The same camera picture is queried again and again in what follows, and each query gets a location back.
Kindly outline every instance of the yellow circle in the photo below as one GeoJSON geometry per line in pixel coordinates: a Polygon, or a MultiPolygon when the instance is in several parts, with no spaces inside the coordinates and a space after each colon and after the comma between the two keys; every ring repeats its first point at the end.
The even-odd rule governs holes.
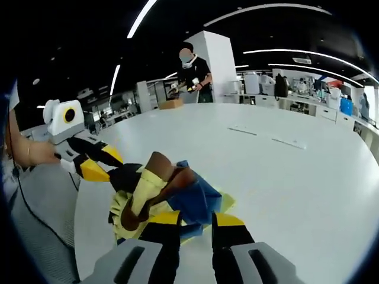
{"type": "Polygon", "coordinates": [[[66,110],[64,111],[64,113],[63,113],[63,121],[65,122],[65,123],[71,123],[72,122],[72,120],[70,120],[70,121],[68,121],[67,119],[66,119],[66,114],[67,114],[67,112],[69,111],[69,110],[71,110],[72,109],[72,111],[73,111],[73,113],[74,113],[74,117],[72,118],[72,120],[75,118],[75,110],[73,109],[73,108],[66,108],[66,110]]]}

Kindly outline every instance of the yellow cloth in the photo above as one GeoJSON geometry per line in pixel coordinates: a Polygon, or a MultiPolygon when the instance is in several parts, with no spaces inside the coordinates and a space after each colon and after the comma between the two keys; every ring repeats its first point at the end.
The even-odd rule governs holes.
{"type": "MultiPolygon", "coordinates": [[[[221,191],[219,191],[219,192],[222,195],[220,212],[225,213],[231,207],[234,206],[235,200],[229,194],[223,193],[221,191]]],[[[146,225],[149,222],[151,217],[157,216],[161,212],[173,211],[172,208],[170,207],[170,205],[166,201],[160,202],[160,203],[158,203],[158,204],[156,204],[150,208],[150,218],[146,222],[141,223],[135,231],[127,231],[121,225],[120,216],[121,216],[122,211],[125,208],[125,205],[126,205],[128,199],[131,197],[132,197],[132,194],[125,193],[123,191],[117,192],[113,197],[113,201],[111,204],[111,212],[113,214],[115,214],[113,216],[113,232],[115,233],[117,240],[120,238],[125,238],[125,239],[139,238],[139,236],[141,235],[143,229],[146,227],[146,225]]],[[[186,223],[184,221],[182,221],[181,225],[186,226],[186,223]]],[[[192,238],[182,240],[181,243],[183,244],[192,238]]]]}
{"type": "Polygon", "coordinates": [[[146,201],[156,197],[167,185],[159,176],[149,170],[142,170],[141,178],[138,181],[136,190],[133,193],[133,203],[131,211],[138,216],[146,201]]]}
{"type": "Polygon", "coordinates": [[[111,212],[115,214],[113,216],[113,232],[116,236],[116,239],[120,238],[139,238],[141,235],[143,229],[146,227],[147,223],[149,222],[151,217],[157,216],[161,212],[168,212],[173,211],[170,205],[166,202],[160,202],[154,206],[151,206],[150,208],[150,218],[146,222],[140,223],[138,228],[134,231],[127,231],[125,228],[121,225],[121,213],[124,210],[126,203],[129,198],[131,198],[132,194],[125,193],[123,191],[117,192],[114,197],[111,204],[111,212]]]}

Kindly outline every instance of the black t-shirt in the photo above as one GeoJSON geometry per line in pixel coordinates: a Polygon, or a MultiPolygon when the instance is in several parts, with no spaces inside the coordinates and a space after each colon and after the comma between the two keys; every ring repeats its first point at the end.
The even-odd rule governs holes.
{"type": "MultiPolygon", "coordinates": [[[[192,83],[192,80],[195,78],[199,79],[199,82],[201,83],[205,77],[208,75],[208,73],[211,73],[208,67],[207,62],[198,57],[193,63],[192,67],[188,69],[180,68],[178,72],[178,80],[179,83],[185,82],[187,88],[192,87],[194,84],[192,83]]],[[[202,92],[208,92],[210,91],[210,84],[206,84],[202,89],[202,92]]]]}

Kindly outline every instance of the white cabinet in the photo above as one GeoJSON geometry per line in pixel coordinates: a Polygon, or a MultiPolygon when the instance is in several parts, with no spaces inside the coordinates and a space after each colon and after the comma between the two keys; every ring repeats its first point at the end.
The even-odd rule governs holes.
{"type": "Polygon", "coordinates": [[[337,113],[336,124],[338,126],[347,127],[349,129],[353,130],[354,129],[355,120],[351,116],[349,116],[349,115],[343,114],[342,112],[338,112],[337,113]]]}
{"type": "Polygon", "coordinates": [[[265,108],[279,108],[279,102],[274,96],[256,96],[255,105],[265,108]]]}
{"type": "Polygon", "coordinates": [[[246,93],[253,95],[259,93],[259,76],[257,74],[245,74],[245,89],[246,93]]]}
{"type": "Polygon", "coordinates": [[[316,117],[325,118],[335,122],[337,118],[337,111],[324,106],[317,106],[316,117]]]}

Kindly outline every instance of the hand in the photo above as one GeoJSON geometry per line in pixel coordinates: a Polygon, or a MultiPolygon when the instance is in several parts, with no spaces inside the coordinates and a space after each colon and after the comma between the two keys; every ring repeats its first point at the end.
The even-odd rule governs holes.
{"type": "Polygon", "coordinates": [[[45,142],[32,141],[29,148],[29,161],[32,165],[57,164],[60,160],[54,156],[54,145],[45,142]]]}
{"type": "Polygon", "coordinates": [[[195,91],[200,91],[202,88],[203,88],[203,86],[201,86],[201,84],[197,84],[195,86],[195,91]]]}

